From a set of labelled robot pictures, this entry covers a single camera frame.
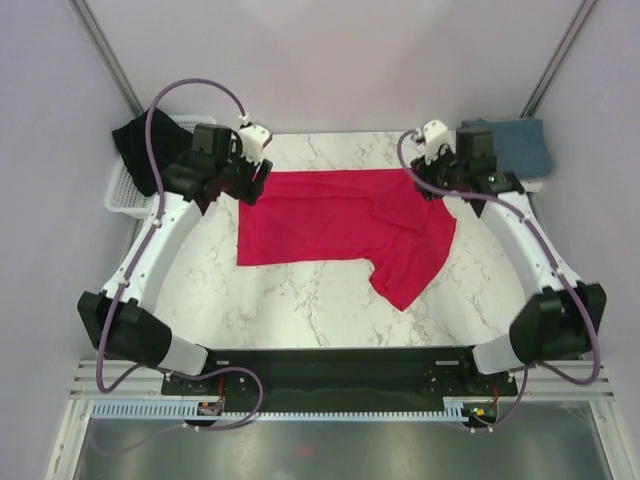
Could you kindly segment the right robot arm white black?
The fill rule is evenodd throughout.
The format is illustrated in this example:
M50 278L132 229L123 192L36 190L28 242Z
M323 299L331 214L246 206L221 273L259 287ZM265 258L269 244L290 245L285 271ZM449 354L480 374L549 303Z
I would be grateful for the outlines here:
M517 175L499 170L491 130L460 127L451 133L432 120L401 137L424 149L400 162L423 198L467 202L501 244L527 296L506 334L472 347L472 360L457 371L460 386L481 393L494 374L533 365L574 385L594 383L601 369L598 329L606 293L562 259Z

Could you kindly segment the red t shirt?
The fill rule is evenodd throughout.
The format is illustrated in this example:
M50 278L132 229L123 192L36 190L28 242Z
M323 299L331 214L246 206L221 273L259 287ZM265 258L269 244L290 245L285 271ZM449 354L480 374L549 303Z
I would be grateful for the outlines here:
M239 208L237 263L367 260L373 289L404 311L444 267L456 228L401 169L274 172Z

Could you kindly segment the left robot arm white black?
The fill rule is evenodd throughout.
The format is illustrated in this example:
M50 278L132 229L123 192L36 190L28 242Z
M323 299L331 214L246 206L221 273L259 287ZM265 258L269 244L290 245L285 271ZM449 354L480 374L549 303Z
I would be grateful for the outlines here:
M272 164L264 156L272 134L248 123L238 130L199 124L192 145L161 175L162 194L118 271L98 293L85 292L77 308L94 348L101 354L180 372L198 393L219 382L218 367L203 346L189 342L155 317L164 280L189 233L221 194L253 205Z

